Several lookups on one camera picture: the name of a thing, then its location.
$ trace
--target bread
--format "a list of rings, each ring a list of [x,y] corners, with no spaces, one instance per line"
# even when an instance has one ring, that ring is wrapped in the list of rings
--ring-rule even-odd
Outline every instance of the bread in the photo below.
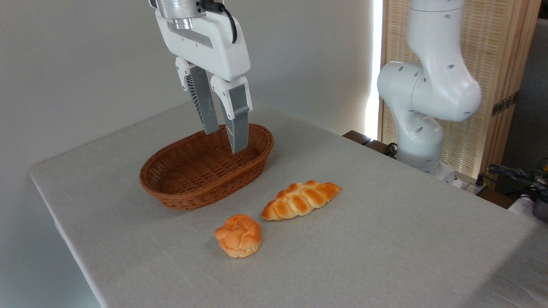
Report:
[[[261,247],[261,226],[247,215],[236,214],[215,230],[215,238],[229,256],[245,258]]]
[[[311,180],[304,184],[293,183],[268,203],[262,211],[262,217],[266,220],[282,220],[304,216],[331,201],[340,190],[331,182],[324,184]]]

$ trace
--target basket rim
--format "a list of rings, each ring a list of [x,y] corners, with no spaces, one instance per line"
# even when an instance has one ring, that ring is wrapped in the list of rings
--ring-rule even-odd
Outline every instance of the basket rim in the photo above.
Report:
[[[257,157],[255,157],[253,160],[251,160],[249,163],[243,165],[243,166],[240,166],[230,172],[228,172],[227,174],[223,175],[220,179],[216,180],[216,181],[213,181],[213,182],[210,182],[206,185],[203,185],[203,186],[200,186],[200,187],[196,187],[196,188],[193,188],[191,190],[188,190],[188,191],[185,191],[185,192],[179,192],[179,193],[165,193],[165,192],[160,192],[160,191],[157,191],[155,189],[153,189],[148,181],[146,181],[145,179],[145,175],[147,174],[149,168],[151,168],[151,166],[153,165],[153,163],[155,163],[155,160],[160,157],[162,154],[164,154],[165,152],[169,151],[169,149],[179,143],[179,142],[182,142],[183,140],[187,139],[187,138],[191,138],[197,134],[202,134],[204,131],[201,130],[199,132],[196,132],[192,135],[189,135],[187,137],[184,137],[183,139],[181,140],[177,140],[163,148],[161,148],[160,150],[158,150],[156,153],[154,153],[146,162],[145,164],[143,165],[143,167],[141,168],[141,171],[139,173],[139,181],[141,182],[141,185],[142,187],[149,193],[149,194],[154,194],[154,195],[158,195],[158,196],[162,196],[162,197],[178,197],[178,198],[181,198],[181,199],[190,199],[190,198],[194,198],[196,196],[199,196],[203,193],[203,191],[210,191],[212,189],[217,189],[218,187],[224,185],[227,181],[231,180],[231,175],[233,173],[236,173],[236,172],[245,172],[249,169],[253,169],[253,168],[256,168],[258,164],[260,164],[261,162],[263,162],[269,155],[270,155],[270,152],[272,151],[272,148],[274,147],[274,137],[272,135],[272,133],[264,126],[260,125],[260,124],[256,124],[256,123],[250,123],[249,124],[250,128],[251,127],[254,127],[254,128],[259,128],[259,131],[262,131],[262,135],[266,136],[268,139],[270,139],[270,146],[265,148],[263,150],[263,152],[258,155]],[[222,124],[222,125],[219,125],[219,129],[225,129],[226,130],[226,125]]]

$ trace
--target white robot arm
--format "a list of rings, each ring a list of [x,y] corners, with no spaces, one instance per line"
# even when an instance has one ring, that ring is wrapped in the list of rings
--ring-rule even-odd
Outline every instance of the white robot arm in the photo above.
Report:
[[[464,0],[410,0],[407,44],[421,65],[390,62],[377,87],[398,131],[397,159],[446,182],[455,170],[440,162],[443,129],[433,117],[463,122],[481,103],[481,88],[460,51]]]
[[[189,91],[207,134],[219,129],[206,71],[221,100],[232,152],[247,147],[248,111],[253,109],[245,74],[250,62],[238,21],[222,2],[150,0],[184,91]]]

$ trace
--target brown woven basket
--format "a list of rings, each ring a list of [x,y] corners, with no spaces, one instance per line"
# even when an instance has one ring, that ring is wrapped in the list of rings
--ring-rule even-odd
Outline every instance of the brown woven basket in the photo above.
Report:
[[[156,152],[141,168],[139,180],[167,207],[208,206],[255,180],[273,146],[268,129],[250,124],[248,147],[232,154],[226,127],[221,125],[213,134],[201,131]]]

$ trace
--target round bread roll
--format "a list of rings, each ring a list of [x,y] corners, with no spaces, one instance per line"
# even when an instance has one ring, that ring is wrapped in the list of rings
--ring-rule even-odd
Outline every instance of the round bread roll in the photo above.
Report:
[[[236,214],[215,230],[215,238],[229,256],[245,258],[261,247],[261,226],[247,215]]]

